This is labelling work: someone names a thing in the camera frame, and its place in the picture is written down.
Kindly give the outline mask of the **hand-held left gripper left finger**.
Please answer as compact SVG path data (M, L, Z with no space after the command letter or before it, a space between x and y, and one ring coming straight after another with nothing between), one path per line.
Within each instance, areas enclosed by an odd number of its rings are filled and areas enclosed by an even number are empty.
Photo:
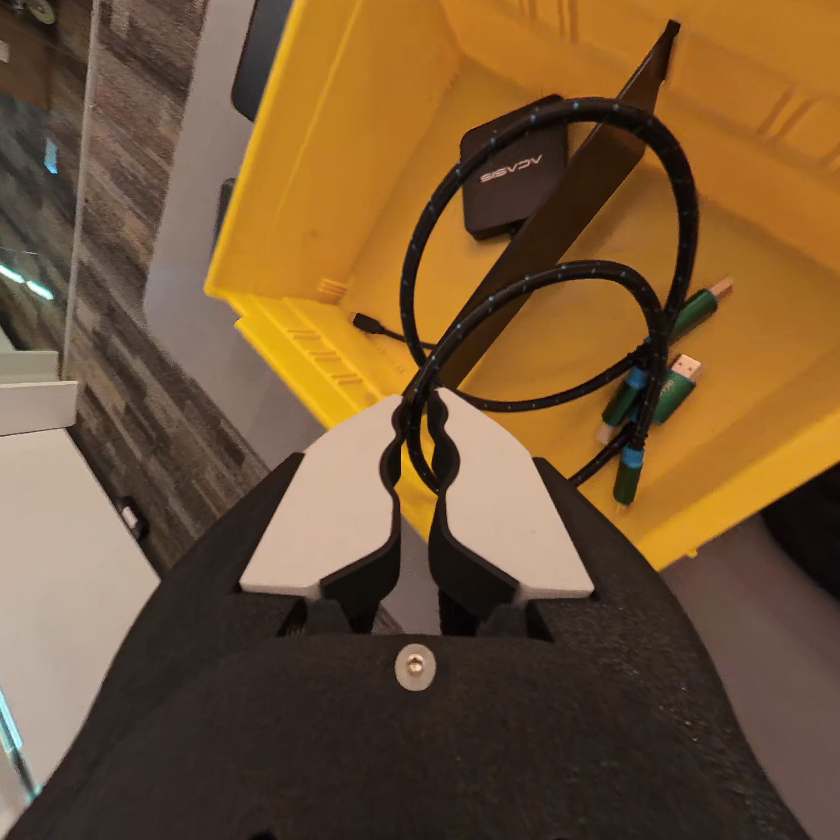
M331 428L297 461L238 585L338 603L370 629L401 572L403 399L390 395Z

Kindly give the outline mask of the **black rectangular device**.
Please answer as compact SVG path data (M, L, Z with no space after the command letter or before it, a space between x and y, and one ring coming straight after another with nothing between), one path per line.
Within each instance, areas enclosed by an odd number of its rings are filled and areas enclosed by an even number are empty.
M293 4L255 1L231 90L234 109L252 123L257 118Z

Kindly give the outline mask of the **yellow plastic bin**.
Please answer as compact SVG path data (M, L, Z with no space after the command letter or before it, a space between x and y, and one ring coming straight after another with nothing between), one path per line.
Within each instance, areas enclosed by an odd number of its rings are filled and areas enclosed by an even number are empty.
M696 390L581 493L656 568L839 457L838 2L295 2L206 292L326 428L417 367L398 330L412 231L473 127L537 99L616 95L681 24L656 114L700 194L691 290L733 293L680 343Z

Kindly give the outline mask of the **black square adapter box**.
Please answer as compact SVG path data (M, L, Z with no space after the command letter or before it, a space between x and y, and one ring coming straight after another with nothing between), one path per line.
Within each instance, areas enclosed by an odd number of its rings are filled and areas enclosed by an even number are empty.
M459 144L460 160L466 161L483 144L497 139L503 130L531 110L561 101L561 95L553 93L468 130ZM467 233L477 242L515 235L560 184L568 160L568 131L563 125L541 129L511 143L472 174L463 186L461 194ZM354 313L351 323L363 333L405 342L399 332L388 329L367 314Z

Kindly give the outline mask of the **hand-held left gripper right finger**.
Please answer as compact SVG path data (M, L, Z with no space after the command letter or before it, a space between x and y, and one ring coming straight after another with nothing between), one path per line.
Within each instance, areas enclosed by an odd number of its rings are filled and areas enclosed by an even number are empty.
M529 451L446 388L429 399L439 489L428 562L439 591L478 622L501 606L579 600L594 584Z

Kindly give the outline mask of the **black bin divider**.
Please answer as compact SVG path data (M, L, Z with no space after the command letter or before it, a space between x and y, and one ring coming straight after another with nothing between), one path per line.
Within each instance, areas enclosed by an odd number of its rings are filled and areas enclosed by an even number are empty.
M619 102L648 114L654 112L679 29L680 23L668 21L663 34L618 93ZM458 315L466 315L489 295L526 275L554 267L642 160L644 152L644 143L632 134L597 125L571 157L560 185L513 237ZM443 366L440 375L444 385L453 389L461 385L525 300L523 296L508 303L468 337Z

